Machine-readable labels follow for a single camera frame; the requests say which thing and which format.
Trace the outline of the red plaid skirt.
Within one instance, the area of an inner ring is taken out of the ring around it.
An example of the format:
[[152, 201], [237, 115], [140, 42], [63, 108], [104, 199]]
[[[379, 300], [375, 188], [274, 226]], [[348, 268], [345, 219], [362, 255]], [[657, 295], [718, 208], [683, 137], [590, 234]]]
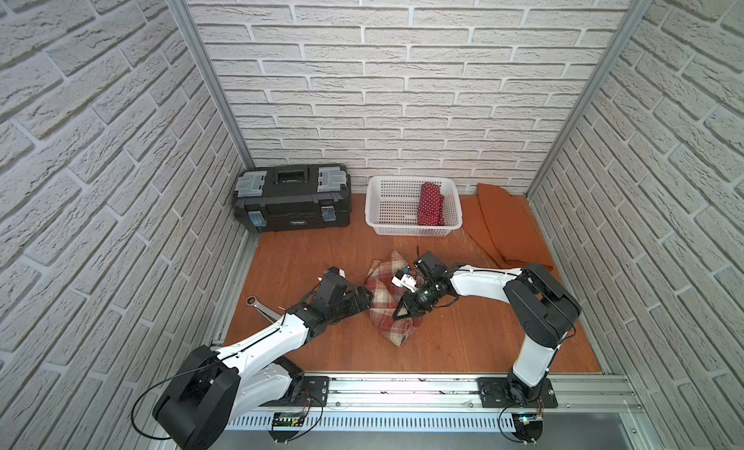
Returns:
[[393, 284], [393, 277], [399, 270], [409, 266], [409, 262], [393, 250], [386, 259], [373, 260], [363, 283], [372, 293], [369, 316], [381, 334], [396, 347], [402, 347], [412, 335], [416, 334], [424, 319], [407, 318], [394, 320], [393, 314], [405, 293], [405, 289]]

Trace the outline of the red polka dot skirt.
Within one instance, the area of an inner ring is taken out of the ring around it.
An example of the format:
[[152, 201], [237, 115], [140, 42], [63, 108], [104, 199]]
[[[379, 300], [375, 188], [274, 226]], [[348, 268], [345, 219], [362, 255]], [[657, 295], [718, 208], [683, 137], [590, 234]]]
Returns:
[[439, 184], [426, 182], [420, 188], [420, 201], [417, 208], [417, 221], [420, 226], [444, 226], [444, 196]]

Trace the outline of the orange brown skirt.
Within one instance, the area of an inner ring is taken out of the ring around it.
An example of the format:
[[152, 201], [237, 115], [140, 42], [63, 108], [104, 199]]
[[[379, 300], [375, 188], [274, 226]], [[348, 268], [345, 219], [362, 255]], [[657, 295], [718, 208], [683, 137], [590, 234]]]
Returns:
[[548, 245], [526, 198], [492, 184], [478, 184], [476, 195], [460, 198], [462, 228], [498, 268], [539, 263], [556, 274]]

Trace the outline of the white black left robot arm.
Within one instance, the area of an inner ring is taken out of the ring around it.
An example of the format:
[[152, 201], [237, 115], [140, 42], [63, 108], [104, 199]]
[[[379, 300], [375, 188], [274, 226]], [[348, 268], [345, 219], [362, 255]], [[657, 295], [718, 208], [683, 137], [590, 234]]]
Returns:
[[151, 415], [181, 449], [207, 449], [228, 424], [265, 403], [300, 397], [304, 372], [287, 358], [327, 328], [369, 310], [373, 294], [331, 267], [300, 302], [269, 327], [227, 347], [201, 345], [178, 372], [159, 381], [164, 391]]

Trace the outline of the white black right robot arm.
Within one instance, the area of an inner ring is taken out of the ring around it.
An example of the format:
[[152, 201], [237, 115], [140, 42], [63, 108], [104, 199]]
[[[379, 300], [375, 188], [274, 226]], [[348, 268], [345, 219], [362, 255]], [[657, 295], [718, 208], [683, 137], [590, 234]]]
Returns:
[[538, 263], [523, 268], [486, 269], [471, 265], [446, 266], [432, 252], [416, 262], [418, 277], [406, 267], [394, 272], [393, 284], [404, 294], [393, 319], [418, 318], [451, 296], [482, 297], [511, 306], [524, 341], [507, 375], [504, 391], [512, 403], [527, 403], [540, 391], [562, 343], [577, 333], [582, 313], [579, 302]]

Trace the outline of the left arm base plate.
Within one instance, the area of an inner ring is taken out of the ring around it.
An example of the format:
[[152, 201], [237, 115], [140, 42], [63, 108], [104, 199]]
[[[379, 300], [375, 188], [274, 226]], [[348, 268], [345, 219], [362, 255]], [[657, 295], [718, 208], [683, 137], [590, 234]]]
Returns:
[[277, 401], [269, 403], [273, 407], [305, 407], [308, 401], [316, 407], [327, 405], [329, 395], [329, 376], [303, 376], [294, 378], [288, 391]]

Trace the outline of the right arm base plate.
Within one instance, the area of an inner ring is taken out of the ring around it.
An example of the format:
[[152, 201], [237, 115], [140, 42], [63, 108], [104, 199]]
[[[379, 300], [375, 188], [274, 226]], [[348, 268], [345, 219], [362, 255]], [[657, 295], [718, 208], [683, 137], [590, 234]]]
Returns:
[[515, 376], [503, 378], [477, 378], [480, 401], [484, 409], [503, 409], [504, 407], [544, 407], [557, 409], [558, 401], [548, 378], [537, 386], [527, 386]]

